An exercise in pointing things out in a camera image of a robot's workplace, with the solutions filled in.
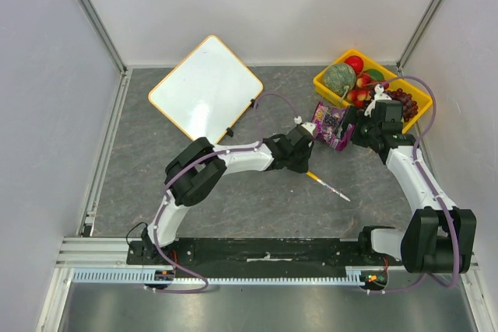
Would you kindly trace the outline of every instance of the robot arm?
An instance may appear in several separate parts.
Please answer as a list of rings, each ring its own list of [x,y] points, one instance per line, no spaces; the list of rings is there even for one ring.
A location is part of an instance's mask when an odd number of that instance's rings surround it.
[[[367,110],[349,107],[338,136],[354,126],[352,143],[371,148],[380,156],[382,163],[398,180],[413,216],[406,231],[389,227],[363,228],[359,234],[360,243],[366,250],[402,260],[408,272],[451,273],[453,247],[447,220],[437,200],[441,199],[450,212],[457,233],[459,272],[466,272],[470,267],[475,236],[474,214],[471,210],[457,208],[444,193],[419,149],[416,149],[416,160],[413,159],[415,138],[402,134],[402,104],[384,97],[376,98]]]
[[[154,241],[156,230],[161,246],[171,244],[188,209],[204,200],[221,176],[241,171],[268,171],[284,167],[298,173],[307,172],[315,131],[316,125],[303,123],[298,124],[287,135],[274,135],[263,139],[262,143],[212,145],[206,138],[192,142],[166,167],[166,184],[187,165],[203,156],[213,153],[214,155],[186,172],[166,191],[161,206],[167,204],[167,209],[160,216],[157,225],[148,227],[151,242]]]

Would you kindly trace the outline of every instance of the snack bag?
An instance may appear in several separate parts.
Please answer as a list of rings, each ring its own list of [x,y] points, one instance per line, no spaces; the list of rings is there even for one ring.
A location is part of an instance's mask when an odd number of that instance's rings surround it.
[[[348,145],[348,141],[354,132],[354,126],[349,125],[342,139],[335,137],[335,130],[341,124],[344,113],[345,109],[330,108],[320,102],[311,120],[317,125],[316,139],[327,143],[330,148],[338,151],[342,151]]]

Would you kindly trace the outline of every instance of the melon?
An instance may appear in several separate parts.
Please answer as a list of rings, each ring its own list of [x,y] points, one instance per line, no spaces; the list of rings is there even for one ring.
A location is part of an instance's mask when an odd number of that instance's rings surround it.
[[[344,62],[339,62],[325,71],[323,83],[334,94],[342,96],[354,88],[356,73],[351,66]]]

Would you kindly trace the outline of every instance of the metal floor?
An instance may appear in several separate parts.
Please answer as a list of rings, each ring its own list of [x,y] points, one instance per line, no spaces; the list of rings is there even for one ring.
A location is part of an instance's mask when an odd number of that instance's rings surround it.
[[[390,285],[417,277],[390,271]],[[366,295],[345,286],[212,286],[199,295],[162,295],[140,285],[72,284],[59,332],[477,332],[460,283],[427,279],[415,291]]]
[[[251,68],[265,91],[287,96],[304,120],[311,119],[320,100],[313,77],[321,69]],[[153,68],[132,73],[96,210],[94,236],[123,237],[137,222],[151,222],[163,195],[164,167],[189,144],[187,136],[148,101],[149,91],[169,71]],[[292,111],[279,98],[265,98],[258,111],[265,136],[293,127]],[[235,123],[233,131],[234,138],[225,137],[220,144],[258,139],[252,110]],[[222,178],[208,198],[188,212],[178,235],[356,238],[365,225],[408,225],[408,202],[372,151],[349,146],[337,152],[317,143],[310,170],[352,202],[288,170],[238,173]]]

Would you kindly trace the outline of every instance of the yellow basket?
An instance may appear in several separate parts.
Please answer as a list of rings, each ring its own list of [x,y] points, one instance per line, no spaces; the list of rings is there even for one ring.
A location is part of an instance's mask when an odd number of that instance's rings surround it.
[[[331,63],[326,69],[324,69],[320,74],[318,74],[316,77],[314,77],[313,82],[314,82],[314,87],[317,90],[317,93],[322,95],[325,99],[330,101],[332,104],[336,105],[339,108],[345,108],[349,105],[351,105],[349,102],[346,100],[341,100],[341,97],[334,94],[330,89],[324,86],[323,84],[323,78],[325,71],[333,64],[337,64],[339,62],[344,62],[346,58],[349,56],[359,56],[362,58],[364,66],[363,70],[367,69],[376,69],[379,72],[382,73],[384,78],[386,80],[391,79],[396,77],[397,75],[394,74],[393,72],[388,71],[384,66],[379,65],[376,63],[374,60],[371,60],[361,52],[351,49],[348,50],[345,54],[343,54],[340,58],[335,60],[333,63]],[[405,123],[403,125],[403,133],[407,132],[408,129],[413,126],[415,122],[421,116],[428,111],[429,108],[433,105],[433,101],[430,98],[429,95],[427,95],[425,92],[421,91],[420,89],[417,89],[414,85],[406,82],[404,79],[397,79],[391,83],[389,83],[389,89],[395,91],[396,89],[402,89],[406,93],[411,93],[412,94],[412,99],[417,102],[417,105],[419,106],[419,112],[417,113],[416,116],[414,116],[409,122]]]

